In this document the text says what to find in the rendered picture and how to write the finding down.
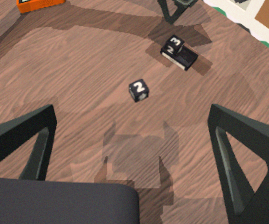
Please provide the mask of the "orange multimeter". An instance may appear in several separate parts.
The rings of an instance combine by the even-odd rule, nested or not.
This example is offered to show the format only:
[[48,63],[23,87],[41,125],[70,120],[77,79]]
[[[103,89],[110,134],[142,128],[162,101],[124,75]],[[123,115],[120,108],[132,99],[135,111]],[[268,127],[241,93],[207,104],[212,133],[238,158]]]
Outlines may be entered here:
[[17,7],[21,13],[64,3],[66,0],[17,0]]

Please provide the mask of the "black number cube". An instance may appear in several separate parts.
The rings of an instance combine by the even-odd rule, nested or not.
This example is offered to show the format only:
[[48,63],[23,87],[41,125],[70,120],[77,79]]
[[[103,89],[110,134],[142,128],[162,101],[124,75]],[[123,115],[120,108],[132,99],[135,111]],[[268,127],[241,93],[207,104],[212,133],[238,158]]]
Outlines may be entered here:
[[139,102],[149,96],[149,88],[143,79],[130,83],[129,92],[135,102]]
[[177,37],[176,35],[172,35],[165,44],[165,50],[177,56],[182,50],[185,41],[181,38]]

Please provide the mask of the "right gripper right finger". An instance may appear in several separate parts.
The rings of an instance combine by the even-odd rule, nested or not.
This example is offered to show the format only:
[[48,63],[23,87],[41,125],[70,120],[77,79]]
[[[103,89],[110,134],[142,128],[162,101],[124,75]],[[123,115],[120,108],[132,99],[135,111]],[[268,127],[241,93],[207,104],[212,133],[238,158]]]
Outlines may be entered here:
[[[207,123],[228,223],[269,224],[269,125],[218,104],[211,105]],[[226,132],[267,164],[267,175],[256,193],[234,155]]]

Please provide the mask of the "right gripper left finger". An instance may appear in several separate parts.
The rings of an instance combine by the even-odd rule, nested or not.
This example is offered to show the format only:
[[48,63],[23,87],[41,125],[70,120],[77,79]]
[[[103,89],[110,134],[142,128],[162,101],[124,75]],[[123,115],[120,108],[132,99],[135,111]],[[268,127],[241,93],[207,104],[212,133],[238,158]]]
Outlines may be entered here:
[[40,131],[18,179],[45,181],[56,126],[52,104],[0,124],[0,162]]

